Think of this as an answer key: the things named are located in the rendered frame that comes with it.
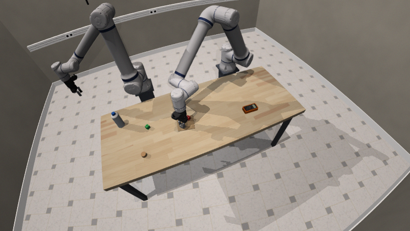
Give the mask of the brown square mat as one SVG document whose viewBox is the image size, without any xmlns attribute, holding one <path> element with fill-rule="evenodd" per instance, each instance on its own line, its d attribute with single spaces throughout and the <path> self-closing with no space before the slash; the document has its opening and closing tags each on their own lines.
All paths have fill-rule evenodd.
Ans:
<svg viewBox="0 0 410 231">
<path fill-rule="evenodd" d="M 193 115 L 190 115 L 190 120 L 185 123 L 185 128 L 181 128 L 179 126 L 178 120 L 177 120 L 177 126 L 178 126 L 178 131 L 184 131 L 184 130 L 189 130 L 189 129 L 195 129 L 194 125 L 194 120 L 193 120 Z"/>
</svg>

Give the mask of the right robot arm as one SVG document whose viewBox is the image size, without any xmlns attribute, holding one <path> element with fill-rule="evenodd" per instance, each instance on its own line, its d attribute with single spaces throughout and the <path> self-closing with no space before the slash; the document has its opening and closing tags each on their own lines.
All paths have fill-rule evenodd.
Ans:
<svg viewBox="0 0 410 231">
<path fill-rule="evenodd" d="M 60 79 L 65 78 L 68 73 L 79 70 L 79 64 L 99 33 L 101 33 L 121 73 L 125 92 L 136 95 L 140 92 L 146 92 L 151 88 L 152 83 L 147 78 L 142 62 L 131 62 L 114 24 L 114 16 L 115 8 L 110 3 L 103 3 L 93 10 L 90 15 L 91 25 L 72 57 L 67 63 L 61 64 L 61 62 L 56 62 L 51 66 Z"/>
</svg>

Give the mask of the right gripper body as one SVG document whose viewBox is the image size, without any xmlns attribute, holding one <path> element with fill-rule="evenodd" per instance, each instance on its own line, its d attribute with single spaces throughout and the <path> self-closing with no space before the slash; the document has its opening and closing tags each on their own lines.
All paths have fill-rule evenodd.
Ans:
<svg viewBox="0 0 410 231">
<path fill-rule="evenodd" d="M 73 74 L 73 76 L 70 77 L 68 74 L 65 78 L 60 79 L 62 82 L 65 83 L 65 85 L 70 88 L 71 92 L 77 92 L 77 86 L 75 85 L 74 81 L 77 79 L 77 75 Z"/>
</svg>

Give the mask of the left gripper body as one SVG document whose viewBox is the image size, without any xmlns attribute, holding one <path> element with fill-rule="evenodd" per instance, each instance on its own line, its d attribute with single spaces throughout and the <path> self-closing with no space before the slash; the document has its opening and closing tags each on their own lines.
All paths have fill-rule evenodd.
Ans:
<svg viewBox="0 0 410 231">
<path fill-rule="evenodd" d="M 174 108 L 175 109 L 175 108 Z M 188 121 L 188 117 L 186 116 L 186 105 L 182 109 L 175 109 L 175 112 L 172 113 L 172 119 L 174 120 L 179 120 L 183 123 L 186 123 Z"/>
</svg>

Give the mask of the orange digital multimeter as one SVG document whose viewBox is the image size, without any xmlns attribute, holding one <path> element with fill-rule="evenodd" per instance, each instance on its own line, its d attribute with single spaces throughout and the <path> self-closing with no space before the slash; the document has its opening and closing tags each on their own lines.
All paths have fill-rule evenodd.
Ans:
<svg viewBox="0 0 410 231">
<path fill-rule="evenodd" d="M 250 104 L 250 105 L 247 105 L 247 106 L 243 106 L 242 110 L 244 111 L 245 114 L 248 114 L 248 113 L 257 111 L 258 106 L 255 103 L 253 103 L 253 104 Z"/>
</svg>

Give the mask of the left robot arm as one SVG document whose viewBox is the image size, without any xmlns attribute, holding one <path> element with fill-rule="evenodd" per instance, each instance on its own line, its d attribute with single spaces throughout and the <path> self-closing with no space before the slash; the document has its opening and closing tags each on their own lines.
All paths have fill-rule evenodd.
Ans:
<svg viewBox="0 0 410 231">
<path fill-rule="evenodd" d="M 206 8 L 198 18 L 198 25 L 184 51 L 184 54 L 175 70 L 169 76 L 168 82 L 176 89 L 171 92 L 171 99 L 175 109 L 185 107 L 185 101 L 198 89 L 198 84 L 194 81 L 185 80 L 186 74 L 208 32 L 214 25 L 219 23 L 229 41 L 223 44 L 221 49 L 220 70 L 232 72 L 236 69 L 236 64 L 248 67 L 253 54 L 245 46 L 238 22 L 239 12 L 232 8 L 212 5 Z"/>
</svg>

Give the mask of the grey plastic bottle with blue cap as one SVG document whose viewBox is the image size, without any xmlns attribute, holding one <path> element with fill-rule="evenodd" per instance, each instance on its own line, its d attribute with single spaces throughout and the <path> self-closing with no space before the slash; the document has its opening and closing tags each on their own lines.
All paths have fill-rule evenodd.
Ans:
<svg viewBox="0 0 410 231">
<path fill-rule="evenodd" d="M 111 115 L 111 118 L 112 118 L 113 121 L 116 123 L 116 125 L 117 125 L 119 128 L 124 127 L 125 123 L 124 123 L 124 121 L 121 119 L 121 117 L 119 116 L 119 114 L 118 114 L 117 112 L 112 112 L 111 114 L 112 114 L 112 115 Z"/>
</svg>

